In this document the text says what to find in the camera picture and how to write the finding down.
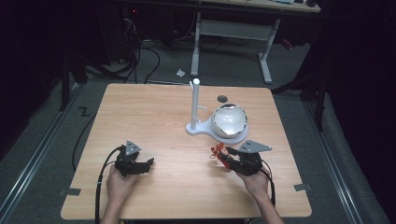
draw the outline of gray carpet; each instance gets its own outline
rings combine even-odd
[[[150,45],[153,43],[145,43],[146,47]],[[148,82],[158,84],[161,84],[158,81],[188,83],[191,80],[189,72],[192,46],[189,45],[189,42],[182,42],[180,45],[174,45],[170,49],[158,44],[153,48],[160,56],[160,65],[152,73]],[[263,83],[257,59],[257,52],[260,52],[261,46],[261,42],[239,46],[231,40],[221,45],[219,43],[203,44],[199,76],[202,85],[274,89],[293,80],[309,50],[309,46],[285,49],[282,46],[274,45],[268,58],[273,84],[268,86]],[[140,62],[136,69],[138,83],[143,82],[157,62],[158,58],[155,53],[146,49],[141,50]],[[111,69],[118,69],[118,67],[114,65]],[[185,71],[186,75],[178,77],[176,75],[178,69]],[[64,115],[64,120],[53,136],[44,160],[28,188],[22,194],[21,200],[7,223],[93,223],[91,220],[62,220],[60,213],[64,196],[60,195],[60,191],[67,189],[73,178],[72,153],[78,137],[97,111],[106,85],[112,82],[120,81],[107,77],[90,76],[90,81],[82,88],[78,88],[81,90],[80,93]],[[130,75],[127,82],[135,83],[134,74]],[[60,91],[60,84],[58,84],[46,103],[37,109],[30,118],[26,130],[1,161],[1,202],[12,190],[35,149],[39,146],[46,130],[58,115],[58,108],[61,105]],[[317,138],[316,127],[312,125],[312,118],[307,114],[304,103],[300,101],[297,93],[297,91],[287,91],[275,95],[275,100],[301,177],[305,184],[312,187],[307,195],[313,213],[310,217],[285,218],[285,221],[286,223],[349,223],[350,220],[339,198],[337,188],[334,186],[321,144]],[[327,99],[326,104],[323,118],[324,134],[360,209],[362,222],[389,223],[349,151],[341,128],[333,114],[331,101]],[[82,116],[83,109],[81,107],[87,108],[86,114],[90,114],[90,117]],[[84,132],[78,144],[76,162],[84,148],[90,128],[91,125]]]

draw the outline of light wood surface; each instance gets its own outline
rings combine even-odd
[[[314,12],[319,13],[320,7],[318,5],[309,7],[306,4],[306,0],[303,3],[285,4],[270,0],[202,0],[207,3],[219,3],[226,5],[236,5],[243,7],[265,7],[271,9],[287,10],[287,11],[299,11],[299,12]]]
[[[265,88],[200,87],[198,118],[207,120],[222,105],[242,106],[247,113],[246,139],[273,148],[261,152],[276,185],[276,209],[282,217],[307,217],[311,207],[271,92]],[[138,161],[154,158],[148,174],[141,175],[121,212],[128,219],[259,217],[260,212],[242,180],[210,159],[216,142],[206,134],[189,135],[190,86],[110,84],[62,209],[65,219],[94,219],[96,182],[106,157],[131,140],[142,148]],[[242,143],[233,145],[238,148]],[[105,170],[101,191],[102,215],[107,202]]]

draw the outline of forearm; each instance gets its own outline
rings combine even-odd
[[[262,214],[262,221],[267,224],[282,224],[284,221],[280,217],[271,203],[268,195],[253,197],[259,206],[260,213]]]
[[[122,208],[121,203],[109,201],[106,205],[105,213],[101,224],[116,224],[120,223],[120,210]]]

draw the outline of person's arm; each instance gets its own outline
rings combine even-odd
[[[267,224],[284,223],[268,196],[268,177],[262,172],[249,176],[236,174],[244,181],[247,192],[259,206],[262,221]]]
[[[120,211],[132,191],[134,182],[139,175],[122,176],[114,165],[110,167],[110,173],[106,182],[108,202],[101,224],[120,223]]]

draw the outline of bowl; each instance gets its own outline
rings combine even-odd
[[[212,116],[212,128],[223,138],[235,138],[245,130],[248,117],[239,105],[220,106]]]

